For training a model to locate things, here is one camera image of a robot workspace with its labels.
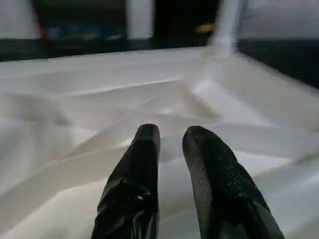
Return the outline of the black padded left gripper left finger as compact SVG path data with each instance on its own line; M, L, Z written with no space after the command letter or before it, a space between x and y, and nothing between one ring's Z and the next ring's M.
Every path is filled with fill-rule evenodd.
M159 228L160 134L141 125L104 187L93 239L156 239Z

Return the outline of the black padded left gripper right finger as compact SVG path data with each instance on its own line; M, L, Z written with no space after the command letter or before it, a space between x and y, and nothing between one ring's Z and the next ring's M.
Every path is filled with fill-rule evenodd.
M215 133L190 126L182 139L203 239L282 239L261 191Z

